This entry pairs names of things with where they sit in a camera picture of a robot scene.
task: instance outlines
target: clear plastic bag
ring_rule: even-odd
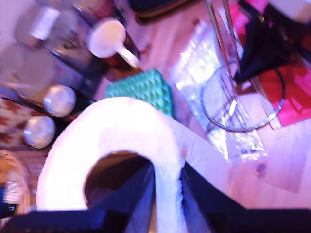
[[[226,31],[224,25],[221,30],[222,34]],[[229,36],[223,37],[223,41],[228,59],[232,60],[234,54]],[[238,52],[239,56],[243,53],[240,44],[238,44]],[[247,133],[225,131],[210,122],[202,109],[201,91],[202,88],[206,88],[208,81],[209,88],[204,90],[202,99],[206,106],[208,105],[211,109],[216,110],[213,114],[219,115],[218,122],[235,127],[252,125],[252,121],[239,99],[234,113],[230,113],[230,105],[226,103],[228,96],[224,94],[224,92],[228,94],[228,88],[234,88],[228,84],[230,82],[229,77],[225,77],[225,80],[210,79],[216,71],[223,72],[220,69],[223,62],[219,54],[212,25],[206,23],[197,25],[193,37],[180,54],[175,66],[170,70],[171,80],[207,134],[208,141],[222,153],[227,162],[230,165],[235,165],[252,161],[255,164],[254,173],[260,175],[266,168],[267,153],[257,132],[255,130]],[[216,108],[216,105],[224,105],[225,107]]]

